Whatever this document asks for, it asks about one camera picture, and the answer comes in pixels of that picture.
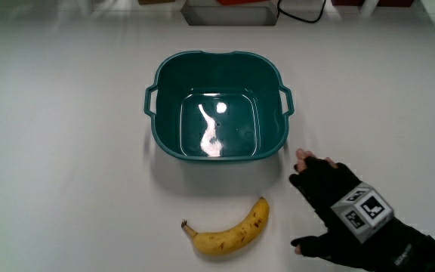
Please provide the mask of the person's right hand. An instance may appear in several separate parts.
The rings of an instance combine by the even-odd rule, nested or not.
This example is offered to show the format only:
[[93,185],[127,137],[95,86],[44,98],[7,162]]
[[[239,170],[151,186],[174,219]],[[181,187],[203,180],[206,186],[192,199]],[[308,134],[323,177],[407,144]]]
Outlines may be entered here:
[[319,159],[298,149],[295,174],[289,181],[309,202],[328,231],[291,241],[295,253],[367,271],[435,272],[435,239],[394,218],[360,243],[332,211],[332,205],[359,185],[343,163]]

